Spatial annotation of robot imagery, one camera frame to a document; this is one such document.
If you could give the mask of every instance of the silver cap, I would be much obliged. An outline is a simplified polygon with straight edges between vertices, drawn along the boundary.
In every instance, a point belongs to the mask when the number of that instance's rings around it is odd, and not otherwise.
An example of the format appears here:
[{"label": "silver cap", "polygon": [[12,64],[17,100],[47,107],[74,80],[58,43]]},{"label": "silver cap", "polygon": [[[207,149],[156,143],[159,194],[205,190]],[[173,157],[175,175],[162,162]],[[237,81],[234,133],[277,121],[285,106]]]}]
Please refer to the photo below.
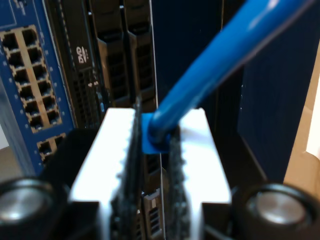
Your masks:
[{"label": "silver cap", "polygon": [[256,197],[256,209],[265,220],[274,224],[297,224],[306,217],[306,209],[297,199],[281,192],[263,192]]},{"label": "silver cap", "polygon": [[27,219],[48,206],[45,193],[37,188],[21,187],[0,195],[0,222],[12,223]]}]

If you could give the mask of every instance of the network switch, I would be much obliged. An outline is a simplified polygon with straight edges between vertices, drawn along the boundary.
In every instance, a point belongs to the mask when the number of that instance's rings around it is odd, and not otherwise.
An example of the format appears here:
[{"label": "network switch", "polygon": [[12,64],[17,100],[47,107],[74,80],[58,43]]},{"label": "network switch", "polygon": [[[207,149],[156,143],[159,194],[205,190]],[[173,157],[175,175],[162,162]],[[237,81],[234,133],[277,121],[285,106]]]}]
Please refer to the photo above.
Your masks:
[{"label": "network switch", "polygon": [[0,32],[5,56],[33,133],[61,124],[35,25]]},{"label": "network switch", "polygon": [[145,222],[141,212],[141,208],[139,208],[136,213],[136,232],[135,236],[133,236],[132,239],[146,240]]},{"label": "network switch", "polygon": [[0,40],[0,124],[22,171],[38,175],[37,143],[74,128],[42,1],[1,1]]}]

